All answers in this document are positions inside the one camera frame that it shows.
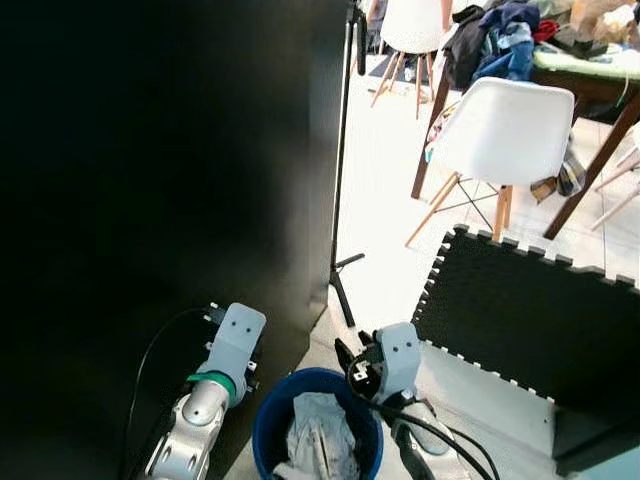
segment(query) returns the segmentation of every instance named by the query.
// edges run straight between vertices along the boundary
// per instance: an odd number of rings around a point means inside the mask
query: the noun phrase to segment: cable
[[[429,425],[427,422],[424,422],[424,421],[420,420],[419,418],[413,417],[411,415],[407,415],[406,413],[402,413],[401,411],[396,410],[395,408],[387,407],[386,405],[381,405],[381,404],[372,402],[371,400],[369,400],[364,395],[358,393],[353,388],[353,384],[351,382],[353,369],[354,369],[354,367],[355,367],[357,362],[358,362],[358,360],[354,360],[353,362],[351,362],[351,365],[349,365],[349,368],[347,369],[347,384],[349,385],[349,389],[353,392],[353,394],[357,398],[359,398],[360,400],[365,402],[367,405],[369,405],[374,410],[379,411],[383,415],[386,415],[386,416],[389,416],[389,417],[392,417],[392,418],[396,418],[396,419],[400,419],[400,420],[404,420],[405,422],[413,423],[414,425],[422,427],[425,430],[433,433],[436,437],[438,437],[440,440],[442,440],[444,443],[446,443],[451,448],[453,448],[456,452],[458,452],[462,456],[462,458],[464,458],[469,463],[469,465],[471,465],[473,467],[473,469],[476,472],[478,472],[478,474],[482,477],[483,480],[499,480],[499,477],[496,477],[495,479],[492,478],[489,475],[489,473],[484,469],[484,467],[482,465],[480,465],[480,463],[478,463],[478,461],[475,458],[473,458],[473,456],[469,452],[467,452],[467,450],[465,450],[461,445],[458,445],[458,443],[456,443],[455,440],[451,440],[451,438],[449,438],[449,436],[446,433],[444,433],[441,430],[437,429],[433,425]]]
[[[129,435],[131,433],[131,424],[133,423],[133,412],[136,408],[136,400],[138,398],[138,387],[140,386],[140,378],[142,377],[142,370],[144,369],[144,366],[147,362],[147,358],[151,353],[151,349],[155,345],[156,341],[160,338],[160,336],[171,324],[173,324],[175,321],[179,320],[180,318],[184,317],[185,315],[189,315],[191,313],[196,313],[196,312],[206,313],[207,310],[204,308],[189,308],[187,310],[183,310],[182,312],[178,313],[177,315],[174,315],[169,320],[167,320],[167,322],[165,322],[165,324],[158,329],[158,331],[155,333],[153,338],[151,338],[151,341],[149,341],[147,348],[145,349],[144,354],[140,359],[140,364],[138,365],[138,374],[136,375],[136,380],[133,384],[133,392],[131,394],[131,400],[129,402],[129,412],[127,415],[127,420],[124,424],[124,430],[122,431],[122,450],[120,452],[120,461],[118,463],[118,479],[119,480],[126,480],[126,478],[128,478],[125,475],[127,470],[127,452],[129,451],[129,445],[128,445]]]
[[[455,428],[451,428],[449,425],[446,425],[446,427],[449,429],[449,431],[451,433],[453,433],[454,435],[458,435],[459,437],[464,438],[467,442],[469,442],[474,447],[476,447],[480,451],[480,453],[482,453],[482,455],[484,455],[484,458],[487,459],[487,463],[489,464],[489,467],[491,467],[491,472],[493,473],[493,478],[495,480],[500,480],[500,475],[498,474],[498,469],[496,468],[495,463],[493,463],[493,460],[491,459],[491,455],[489,455],[489,452],[487,452],[484,449],[484,447],[480,444],[480,442],[478,442],[477,440],[471,438],[466,433],[462,433],[460,430],[456,430]]]

